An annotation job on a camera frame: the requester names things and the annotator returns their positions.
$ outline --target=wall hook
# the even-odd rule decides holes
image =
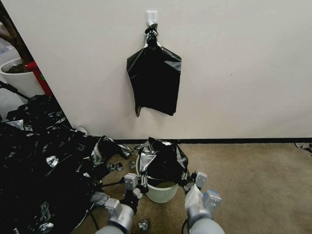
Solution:
[[[157,11],[146,11],[146,23],[149,26],[157,23]]]

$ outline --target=hanging trash bag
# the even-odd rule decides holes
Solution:
[[[181,57],[162,47],[157,41],[157,36],[157,24],[153,24],[145,31],[144,48],[127,59],[137,117],[140,116],[142,107],[171,116],[176,111]]]

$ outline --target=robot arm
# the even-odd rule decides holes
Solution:
[[[133,216],[137,212],[138,201],[142,197],[141,190],[146,184],[138,185],[137,175],[128,173],[124,177],[125,197],[123,200],[109,198],[105,208],[109,213],[108,226],[100,229],[96,234],[129,234]]]
[[[213,220],[213,214],[221,197],[211,189],[202,193],[201,189],[207,179],[204,173],[196,173],[195,183],[185,198],[188,232],[192,234],[224,234],[223,229]]]
[[[192,234],[225,234],[223,229],[213,220],[213,214],[221,198],[218,192],[207,190],[205,193],[201,189],[207,180],[204,173],[193,173],[192,181],[189,180],[184,186],[186,193],[185,210],[187,212],[188,232]],[[96,234],[129,234],[132,226],[133,216],[137,212],[138,201],[142,193],[148,191],[146,178],[141,178],[138,184],[136,174],[128,173],[124,177],[125,197],[119,201],[109,198],[105,203],[105,208],[109,213],[108,226],[100,229]]]

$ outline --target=pile of black plastic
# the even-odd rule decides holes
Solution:
[[[108,137],[72,129],[54,98],[34,96],[0,123],[0,230],[69,233],[90,209],[114,154]]]

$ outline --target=brown carpet floor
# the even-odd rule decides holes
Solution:
[[[225,233],[312,233],[309,152],[293,144],[182,144],[181,149],[189,158],[190,172],[199,170],[208,175],[204,189],[220,193],[222,202],[215,221]],[[128,161],[119,156],[114,156],[111,162],[122,162],[124,170],[110,173],[103,179],[104,183],[115,182],[128,172],[135,173]],[[124,185],[105,191],[113,198],[122,199]],[[137,223],[145,218],[151,222],[146,233],[180,233],[186,219],[184,199],[182,188],[165,204],[143,196],[131,233],[142,233]],[[104,208],[97,208],[93,214],[99,227],[104,227],[108,218]],[[88,216],[72,234],[95,232]]]

